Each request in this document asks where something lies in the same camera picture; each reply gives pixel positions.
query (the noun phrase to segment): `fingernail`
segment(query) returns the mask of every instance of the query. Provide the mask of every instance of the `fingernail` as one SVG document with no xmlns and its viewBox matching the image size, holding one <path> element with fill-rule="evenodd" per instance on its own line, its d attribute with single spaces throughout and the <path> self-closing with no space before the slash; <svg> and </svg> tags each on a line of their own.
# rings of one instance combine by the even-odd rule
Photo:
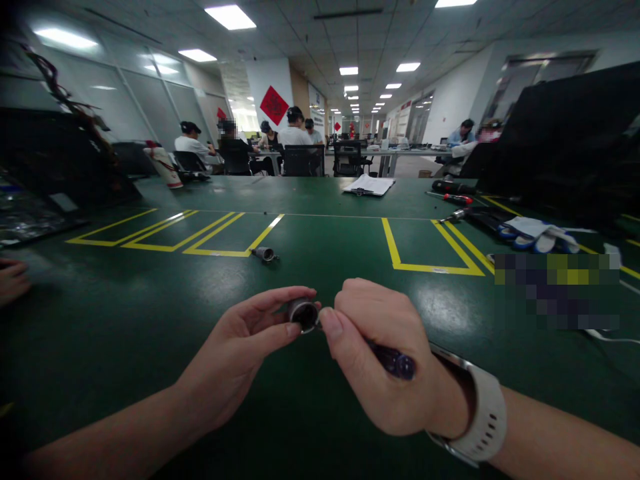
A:
<svg viewBox="0 0 640 480">
<path fill-rule="evenodd" d="M 288 323 L 287 324 L 287 336 L 289 338 L 297 337 L 298 335 L 300 335 L 300 332 L 302 332 L 302 330 L 300 328 L 300 324 L 299 323 Z"/>
<path fill-rule="evenodd" d="M 331 307 L 326 307 L 320 311 L 320 323 L 322 323 L 323 332 L 330 339 L 335 340 L 342 334 L 342 322 L 340 322 Z"/>
</svg>

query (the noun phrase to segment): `smartwatch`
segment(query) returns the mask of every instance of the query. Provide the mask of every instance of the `smartwatch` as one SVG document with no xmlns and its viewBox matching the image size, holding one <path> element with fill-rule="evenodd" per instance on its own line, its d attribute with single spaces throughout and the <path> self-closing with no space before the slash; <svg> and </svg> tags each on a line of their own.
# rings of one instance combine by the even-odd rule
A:
<svg viewBox="0 0 640 480">
<path fill-rule="evenodd" d="M 442 360 L 468 372 L 475 386 L 475 414 L 471 426 L 456 440 L 429 433 L 429 437 L 454 457 L 478 468 L 478 463 L 492 458 L 502 448 L 507 434 L 507 406 L 500 382 L 482 368 L 429 342 L 431 352 Z"/>
</svg>

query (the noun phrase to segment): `white watch strap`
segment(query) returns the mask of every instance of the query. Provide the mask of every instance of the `white watch strap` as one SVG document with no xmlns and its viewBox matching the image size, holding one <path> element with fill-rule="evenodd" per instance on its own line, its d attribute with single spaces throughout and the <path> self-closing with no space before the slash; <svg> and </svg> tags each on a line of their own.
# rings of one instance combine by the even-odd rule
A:
<svg viewBox="0 0 640 480">
<path fill-rule="evenodd" d="M 472 364 L 467 371 L 475 384 L 475 415 L 466 434 L 448 446 L 470 460 L 486 461 L 502 448 L 507 434 L 507 406 L 496 377 Z"/>
</svg>

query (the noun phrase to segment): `hand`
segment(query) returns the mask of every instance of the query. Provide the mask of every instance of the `hand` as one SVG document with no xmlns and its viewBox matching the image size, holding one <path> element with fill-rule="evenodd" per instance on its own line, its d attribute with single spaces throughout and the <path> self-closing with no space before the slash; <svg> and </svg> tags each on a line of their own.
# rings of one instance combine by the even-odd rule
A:
<svg viewBox="0 0 640 480">
<path fill-rule="evenodd" d="M 0 308 L 24 295 L 31 288 L 26 263 L 0 258 Z"/>
<path fill-rule="evenodd" d="M 349 279 L 335 297 L 335 310 L 322 310 L 320 322 L 331 356 L 380 430 L 428 430 L 448 438 L 464 433 L 471 417 L 465 390 L 431 354 L 422 319 L 406 295 Z M 390 375 L 363 337 L 413 358 L 415 378 Z"/>
<path fill-rule="evenodd" d="M 276 313 L 280 307 L 315 294 L 307 287 L 269 290 L 222 315 L 173 387 L 186 399 L 189 420 L 201 435 L 224 425 L 238 410 L 266 356 L 300 335 L 300 324 Z"/>
</svg>

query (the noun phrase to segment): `purple screwdriver handle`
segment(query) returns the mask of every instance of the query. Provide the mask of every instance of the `purple screwdriver handle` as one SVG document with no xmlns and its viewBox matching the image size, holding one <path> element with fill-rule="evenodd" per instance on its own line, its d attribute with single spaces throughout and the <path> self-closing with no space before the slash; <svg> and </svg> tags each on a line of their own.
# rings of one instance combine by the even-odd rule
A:
<svg viewBox="0 0 640 480">
<path fill-rule="evenodd" d="M 415 362 L 411 357 L 396 349 L 382 347 L 371 340 L 367 340 L 367 344 L 386 371 L 402 380 L 413 380 Z"/>
</svg>

